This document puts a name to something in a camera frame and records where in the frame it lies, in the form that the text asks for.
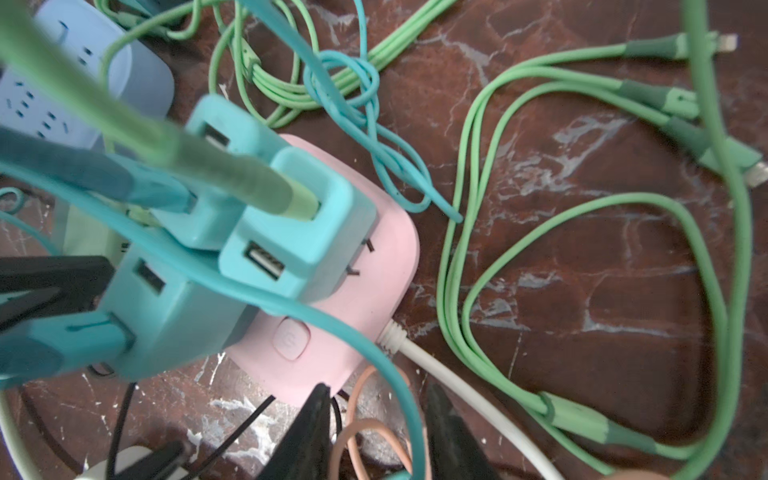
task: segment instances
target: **power button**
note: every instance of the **power button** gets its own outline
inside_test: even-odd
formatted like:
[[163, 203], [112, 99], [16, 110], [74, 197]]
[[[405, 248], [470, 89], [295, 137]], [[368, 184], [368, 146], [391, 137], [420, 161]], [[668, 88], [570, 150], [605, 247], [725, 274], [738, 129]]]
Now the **power button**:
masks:
[[286, 317], [275, 330], [272, 345], [288, 360], [301, 356], [310, 343], [310, 329], [298, 320]]

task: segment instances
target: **brown marble table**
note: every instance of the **brown marble table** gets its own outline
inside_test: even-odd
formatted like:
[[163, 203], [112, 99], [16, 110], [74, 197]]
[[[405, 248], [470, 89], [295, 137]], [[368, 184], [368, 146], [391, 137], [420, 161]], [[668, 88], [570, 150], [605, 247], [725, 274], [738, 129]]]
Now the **brown marble table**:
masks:
[[[405, 21], [423, 0], [370, 0], [374, 45]], [[349, 0], [308, 2], [320, 44], [357, 52], [358, 29]], [[732, 134], [768, 151], [768, 7], [762, 2], [711, 2], [713, 26], [740, 34], [739, 49], [717, 60], [723, 108]], [[225, 9], [226, 17], [231, 10]], [[679, 30], [679, 2], [664, 0], [459, 0], [382, 73], [381, 122], [422, 153], [435, 184], [452, 194], [458, 137], [482, 86], [516, 62], [552, 51], [606, 45]], [[248, 24], [249, 41], [267, 69], [289, 71], [287, 50], [263, 27]], [[192, 41], [149, 40], [171, 67], [176, 97], [171, 118], [184, 122], [207, 91], [207, 59], [216, 41], [206, 12]], [[606, 61], [585, 71], [631, 76], [690, 87], [684, 65]], [[225, 58], [219, 82], [239, 102], [233, 68]], [[488, 109], [498, 119], [530, 81], [503, 88]], [[255, 89], [259, 108], [271, 106]], [[319, 145], [375, 179], [369, 156], [326, 115], [303, 114], [284, 129]], [[484, 145], [490, 134], [484, 134]], [[465, 284], [503, 250], [557, 212], [605, 194], [653, 191], [683, 202], [703, 228], [718, 276], [729, 283], [733, 241], [727, 192], [718, 178], [692, 165], [653, 128], [586, 98], [556, 94], [538, 99], [511, 122], [502, 140], [488, 194], [470, 246]], [[22, 218], [49, 228], [53, 200], [42, 192]], [[753, 282], [744, 338], [740, 407], [723, 451], [706, 478], [768, 478], [768, 187], [752, 192], [755, 243]], [[413, 216], [422, 257], [396, 320], [437, 358], [495, 396], [555, 460], [569, 479], [598, 475], [553, 442], [509, 399], [474, 377], [450, 353], [435, 319], [435, 278], [445, 217], [430, 208]], [[40, 253], [34, 241], [0, 224], [0, 253]], [[668, 215], [650, 208], [615, 208], [579, 217], [546, 236], [503, 269], [496, 288], [482, 296], [475, 335], [502, 372], [532, 391], [546, 389], [593, 406], [625, 425], [668, 442], [688, 442], [706, 430], [713, 412], [710, 318], [684, 236]], [[423, 399], [424, 373], [409, 367]], [[31, 382], [24, 396], [51, 435], [78, 464], [106, 457], [124, 385], [82, 372]], [[386, 386], [373, 386], [364, 409], [402, 423]], [[141, 382], [124, 445], [158, 447], [188, 439], [196, 457], [212, 451], [266, 393], [226, 356]], [[41, 440], [18, 395], [17, 420], [33, 455], [51, 480], [72, 478]], [[535, 470], [494, 428], [466, 405], [457, 406], [505, 478], [537, 478]], [[252, 478], [290, 423], [295, 409], [276, 405], [249, 430], [210, 478]], [[366, 453], [381, 464], [391, 456], [374, 441]], [[672, 472], [675, 462], [624, 449], [585, 445], [624, 467]], [[0, 478], [17, 478], [5, 450]]]

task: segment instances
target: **turquoise cable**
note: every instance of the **turquoise cable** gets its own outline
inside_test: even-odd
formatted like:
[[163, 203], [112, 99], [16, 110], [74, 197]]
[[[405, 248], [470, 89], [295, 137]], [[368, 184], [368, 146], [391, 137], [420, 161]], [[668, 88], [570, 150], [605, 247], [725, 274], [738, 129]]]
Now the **turquoise cable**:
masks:
[[0, 188], [0, 198], [3, 198], [5, 195], [13, 195], [15, 198], [15, 200], [13, 200], [13, 204], [11, 205], [11, 208], [9, 210], [5, 210], [5, 212], [10, 215], [16, 215], [22, 209], [22, 207], [24, 206], [24, 202], [26, 201], [24, 192], [22, 192], [16, 187]]
[[[350, 137], [371, 152], [376, 173], [382, 181], [384, 189], [405, 210], [416, 213], [424, 211], [431, 202], [455, 222], [461, 222], [462, 216], [448, 201], [438, 193], [432, 185], [423, 159], [407, 142], [397, 134], [378, 125], [379, 102], [376, 89], [379, 86], [379, 72], [365, 59], [367, 48], [361, 48], [361, 57], [354, 59], [336, 51], [322, 51], [318, 55], [304, 41], [301, 35], [293, 30], [288, 21], [283, 18], [267, 0], [243, 0], [248, 7], [270, 30], [274, 31], [289, 47], [291, 47], [306, 64], [304, 84], [315, 101], [323, 105], [331, 118]], [[355, 0], [360, 22], [361, 47], [367, 47], [366, 20], [362, 2]], [[327, 68], [346, 67], [353, 71], [361, 82], [361, 92], [357, 97], [348, 101], [333, 83]], [[365, 108], [365, 114], [357, 108]], [[379, 135], [405, 151], [411, 161], [396, 149], [379, 143]], [[419, 203], [407, 200], [397, 190], [389, 176], [394, 173], [400, 180], [416, 188], [424, 194]]]
[[190, 250], [183, 248], [172, 240], [153, 235], [150, 231], [145, 230], [78, 188], [63, 184], [27, 168], [6, 163], [2, 159], [0, 159], [0, 168], [5, 174], [12, 175], [30, 185], [46, 190], [88, 212], [91, 216], [98, 218], [131, 242], [141, 245], [150, 254], [163, 258], [170, 266], [176, 268], [183, 275], [188, 276], [191, 281], [249, 305], [257, 305], [265, 310], [274, 311], [307, 322], [351, 345], [366, 360], [371, 362], [392, 386], [392, 390], [399, 400], [403, 415], [405, 416], [406, 426], [413, 445], [413, 478], [415, 480], [424, 479], [425, 446], [422, 437], [422, 421], [419, 415], [419, 408], [405, 381], [392, 362], [389, 361], [386, 354], [362, 333], [310, 306], [302, 305], [275, 293], [247, 286], [222, 276], [218, 270], [211, 267], [208, 263], [201, 261]]
[[[5, 188], [0, 188], [0, 196], [5, 195], [6, 193], [9, 193]], [[51, 255], [61, 255], [58, 251], [58, 248], [42, 233], [35, 230], [32, 225], [27, 224], [22, 219], [18, 217], [14, 217], [14, 214], [16, 214], [21, 207], [14, 207], [11, 210], [0, 210], [0, 221], [4, 221], [7, 223], [10, 223], [14, 227], [18, 228], [22, 232], [28, 233], [32, 238], [38, 241], [43, 248], [45, 248]]]

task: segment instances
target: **usb port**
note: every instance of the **usb port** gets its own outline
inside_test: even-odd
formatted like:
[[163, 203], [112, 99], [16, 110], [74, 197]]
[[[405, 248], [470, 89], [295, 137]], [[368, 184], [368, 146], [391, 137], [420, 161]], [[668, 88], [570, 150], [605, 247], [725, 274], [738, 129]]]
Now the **usb port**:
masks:
[[205, 128], [203, 129], [203, 137], [208, 140], [209, 144], [212, 144], [214, 147], [217, 147], [221, 150], [226, 150], [227, 145], [230, 144], [230, 139], [228, 136], [211, 127], [209, 124], [205, 124]]
[[253, 262], [264, 273], [272, 277], [272, 280], [278, 280], [280, 275], [283, 274], [286, 266], [280, 262], [277, 258], [273, 257], [271, 253], [259, 247], [254, 242], [248, 243], [248, 247], [243, 252], [243, 255]]
[[161, 279], [157, 274], [150, 268], [149, 265], [147, 265], [147, 262], [143, 260], [139, 260], [139, 263], [136, 264], [136, 270], [134, 270], [138, 276], [140, 276], [142, 279], [144, 279], [145, 282], [147, 282], [147, 285], [152, 287], [152, 290], [158, 295], [160, 295], [160, 292], [163, 291], [163, 287], [165, 287], [165, 282], [163, 279]]

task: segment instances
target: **pink power strip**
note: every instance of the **pink power strip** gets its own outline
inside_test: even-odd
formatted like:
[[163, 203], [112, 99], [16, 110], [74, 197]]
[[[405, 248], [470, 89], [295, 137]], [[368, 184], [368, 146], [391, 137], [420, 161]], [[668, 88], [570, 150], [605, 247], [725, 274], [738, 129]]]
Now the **pink power strip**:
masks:
[[[387, 193], [339, 159], [311, 143], [283, 135], [342, 174], [376, 205], [379, 220], [370, 240], [330, 297], [312, 306], [354, 327], [371, 341], [384, 330], [413, 280], [419, 263], [419, 235], [411, 217]], [[323, 382], [336, 393], [362, 362], [342, 340], [315, 326], [259, 312], [241, 341], [227, 352], [263, 388], [283, 402], [301, 406]]]

